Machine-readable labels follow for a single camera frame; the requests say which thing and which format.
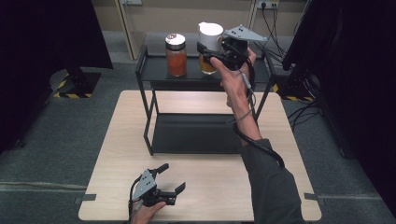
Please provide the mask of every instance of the black stand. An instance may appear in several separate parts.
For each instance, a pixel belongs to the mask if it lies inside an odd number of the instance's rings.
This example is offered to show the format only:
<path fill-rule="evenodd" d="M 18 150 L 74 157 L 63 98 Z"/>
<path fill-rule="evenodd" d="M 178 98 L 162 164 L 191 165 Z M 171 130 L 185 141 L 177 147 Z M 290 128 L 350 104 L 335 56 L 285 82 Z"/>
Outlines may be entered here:
<path fill-rule="evenodd" d="M 84 73 L 78 67 L 69 70 L 57 89 L 56 97 L 67 98 L 89 98 L 96 87 L 101 74 L 100 73 Z"/>
<path fill-rule="evenodd" d="M 196 40 L 187 40 L 196 44 Z M 264 60 L 269 64 L 271 76 Z M 148 119 L 143 137 L 149 154 L 151 156 L 155 153 L 237 154 L 238 148 L 241 147 L 240 138 L 233 131 L 233 125 L 226 124 L 227 120 L 233 118 L 232 114 L 161 112 L 160 103 L 156 97 L 157 91 L 224 91 L 220 86 L 221 75 L 219 72 L 210 76 L 201 72 L 198 66 L 198 55 L 189 56 L 187 64 L 189 66 L 187 66 L 185 76 L 171 77 L 166 72 L 167 65 L 164 55 L 150 54 L 148 46 L 142 46 L 135 74 Z M 254 66 L 255 71 L 260 71 L 260 75 L 256 74 L 255 83 L 252 86 L 257 83 L 266 83 L 266 89 L 258 109 L 253 113 L 254 118 L 257 119 L 272 87 L 275 69 L 267 51 L 263 53 L 262 60 L 257 60 Z M 143 82 L 150 85 L 152 91 L 150 103 L 145 94 Z M 157 114 L 157 118 L 152 143 L 150 143 L 148 134 L 153 113 Z"/>

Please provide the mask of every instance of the black metal shelf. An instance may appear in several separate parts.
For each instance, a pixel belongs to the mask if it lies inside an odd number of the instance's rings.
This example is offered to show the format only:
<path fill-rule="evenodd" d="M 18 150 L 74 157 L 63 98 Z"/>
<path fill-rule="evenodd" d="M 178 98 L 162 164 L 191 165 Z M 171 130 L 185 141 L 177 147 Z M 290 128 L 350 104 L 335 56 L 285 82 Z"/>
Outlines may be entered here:
<path fill-rule="evenodd" d="M 173 77 L 167 72 L 164 53 L 152 53 L 147 45 L 143 45 L 137 61 L 135 74 L 142 95 L 143 105 L 148 118 L 144 139 L 150 155 L 154 153 L 182 153 L 182 154 L 235 154 L 241 147 L 239 137 L 233 132 L 233 126 L 226 121 L 232 114 L 181 114 L 161 113 L 156 91 L 224 91 L 220 86 L 221 75 L 215 73 L 206 75 L 199 68 L 198 55 L 188 55 L 187 74 L 182 77 Z M 266 50 L 258 55 L 254 63 L 256 78 L 255 84 L 266 83 L 264 96 L 254 115 L 257 119 L 261 113 L 266 96 L 275 79 L 275 69 Z M 148 82 L 151 91 L 149 105 L 143 82 Z M 152 144 L 149 141 L 149 125 L 153 110 L 157 114 Z"/>
<path fill-rule="evenodd" d="M 156 153 L 235 154 L 241 141 L 226 121 L 233 115 L 159 114 L 152 140 Z"/>

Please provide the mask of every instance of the cable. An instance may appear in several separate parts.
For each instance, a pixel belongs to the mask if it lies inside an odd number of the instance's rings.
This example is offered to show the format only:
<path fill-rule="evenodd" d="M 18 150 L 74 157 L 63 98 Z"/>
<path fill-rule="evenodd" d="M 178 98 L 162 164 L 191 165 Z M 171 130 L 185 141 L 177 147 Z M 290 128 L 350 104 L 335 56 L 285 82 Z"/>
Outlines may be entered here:
<path fill-rule="evenodd" d="M 304 116 L 308 116 L 308 115 L 311 115 L 311 116 L 308 117 L 307 119 L 303 120 L 303 121 L 300 121 L 300 122 L 298 122 L 298 123 L 295 123 L 294 126 L 297 126 L 297 125 L 299 125 L 299 124 L 302 124 L 302 123 L 308 121 L 309 119 L 312 119 L 314 116 L 319 115 L 319 114 L 320 114 L 320 112 L 312 112 L 312 113 L 303 114 L 303 115 L 300 116 L 300 118 L 301 118 L 301 117 L 304 117 Z"/>
<path fill-rule="evenodd" d="M 140 181 L 140 178 L 142 177 L 142 175 L 140 175 L 135 181 L 134 181 L 134 183 L 132 184 L 132 186 L 131 186 L 131 190 L 129 191 L 129 199 L 130 200 L 132 200 L 132 194 L 133 194 L 133 191 L 134 191 L 134 186 L 137 184 L 137 182 L 139 182 Z"/>
<path fill-rule="evenodd" d="M 239 119 L 235 119 L 235 118 L 228 119 L 228 120 L 225 122 L 226 124 L 235 124 L 235 123 L 237 123 L 238 121 L 240 121 L 240 120 L 244 119 L 245 117 L 247 117 L 251 112 L 254 111 L 254 106 L 256 105 L 256 95 L 254 94 L 254 91 L 253 91 L 251 88 L 249 88 L 248 91 L 250 92 L 250 94 L 249 94 L 249 96 L 248 96 L 249 101 L 250 101 L 251 97 L 253 98 L 253 101 L 252 101 L 252 105 L 251 105 L 250 110 L 249 110 L 244 116 L 242 116 L 242 117 L 239 118 Z"/>
<path fill-rule="evenodd" d="M 254 45 L 261 51 L 264 51 L 264 46 L 261 43 L 256 43 L 254 42 Z M 267 49 L 268 53 L 270 54 L 271 58 L 274 59 L 275 61 L 277 61 L 278 63 L 276 63 L 276 65 L 278 66 L 282 66 L 282 60 L 280 60 L 280 55 L 276 54 L 275 52 L 271 51 L 270 49 Z"/>
<path fill-rule="evenodd" d="M 268 31 L 270 32 L 270 38 L 273 39 L 273 41 L 274 41 L 274 43 L 275 43 L 275 45 L 276 45 L 276 47 L 277 47 L 277 49 L 279 51 L 279 54 L 282 55 L 282 54 L 286 53 L 286 51 L 283 50 L 279 46 L 279 43 L 277 41 L 277 36 L 276 36 L 277 34 L 274 35 L 274 33 L 273 33 L 273 32 L 276 32 L 276 20 L 277 20 L 277 7 L 276 7 L 276 5 L 274 5 L 274 7 L 275 7 L 274 8 L 274 24 L 273 24 L 273 28 L 272 29 L 270 28 L 270 25 L 269 25 L 269 23 L 268 23 L 268 21 L 267 21 L 267 19 L 265 17 L 265 14 L 264 14 L 265 3 L 262 3 L 262 17 L 264 18 L 265 24 L 266 24 L 266 26 L 268 28 Z"/>
<path fill-rule="evenodd" d="M 244 141 L 246 141 L 247 143 L 249 143 L 250 145 L 266 152 L 267 154 L 269 154 L 271 157 L 273 157 L 277 163 L 279 164 L 280 167 L 285 168 L 285 162 L 283 162 L 282 157 L 279 156 L 279 154 L 277 154 L 273 149 L 266 147 L 265 145 L 261 144 L 258 141 L 255 141 L 249 137 L 247 137 L 246 135 L 244 135 L 241 131 L 239 131 L 238 126 L 236 125 L 236 123 L 233 125 L 233 130 L 236 132 L 236 134 L 239 135 L 239 137 L 241 137 Z"/>
<path fill-rule="evenodd" d="M 313 102 L 311 102 L 310 104 L 306 105 L 305 107 L 302 107 L 302 108 L 300 108 L 300 109 L 294 111 L 292 114 L 290 114 L 290 115 L 288 116 L 288 119 L 290 119 L 293 115 L 295 115 L 296 113 L 298 113 L 297 116 L 296 116 L 296 118 L 294 119 L 294 121 L 291 121 L 291 122 L 292 122 L 292 125 L 291 125 L 291 131 L 292 131 L 292 132 L 294 132 L 294 128 L 295 128 L 296 123 L 297 123 L 297 119 L 303 116 L 303 113 L 304 113 L 304 111 L 305 111 L 306 109 L 308 109 L 308 108 L 310 108 L 310 107 L 313 107 L 313 106 L 316 106 L 316 101 L 313 101 Z"/>
<path fill-rule="evenodd" d="M 317 96 L 315 95 L 315 93 L 317 93 L 318 90 L 317 90 L 317 88 L 315 88 L 314 86 L 312 86 L 309 83 L 307 78 L 304 80 L 303 85 L 304 85 L 305 89 L 308 91 L 308 93 L 312 96 L 312 98 L 317 99 Z"/>
<path fill-rule="evenodd" d="M 253 85 L 253 88 L 254 88 L 254 80 L 256 78 L 256 73 L 254 71 L 253 63 L 251 62 L 249 57 L 247 57 L 246 64 L 247 64 L 248 73 L 249 73 L 248 79 L 249 79 L 249 82 Z"/>

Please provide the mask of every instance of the shelf tier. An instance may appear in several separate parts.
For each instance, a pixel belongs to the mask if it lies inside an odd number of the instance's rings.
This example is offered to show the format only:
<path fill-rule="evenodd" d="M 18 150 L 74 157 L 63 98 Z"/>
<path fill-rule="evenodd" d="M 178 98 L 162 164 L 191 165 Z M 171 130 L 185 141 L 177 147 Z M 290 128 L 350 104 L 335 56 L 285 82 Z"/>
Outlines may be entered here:
<path fill-rule="evenodd" d="M 233 125 L 233 115 L 164 114 L 157 116 L 152 151 L 182 154 L 236 154 L 241 140 Z"/>

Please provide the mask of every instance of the glass jar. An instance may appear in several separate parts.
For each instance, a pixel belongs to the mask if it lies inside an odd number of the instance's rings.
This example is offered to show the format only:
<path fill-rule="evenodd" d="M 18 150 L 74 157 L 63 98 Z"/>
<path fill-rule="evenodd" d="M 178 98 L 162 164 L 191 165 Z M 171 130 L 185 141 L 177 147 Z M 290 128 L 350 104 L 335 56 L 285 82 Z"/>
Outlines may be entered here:
<path fill-rule="evenodd" d="M 186 38 L 179 34 L 170 34 L 165 38 L 166 62 L 168 73 L 174 77 L 186 74 L 187 54 Z"/>

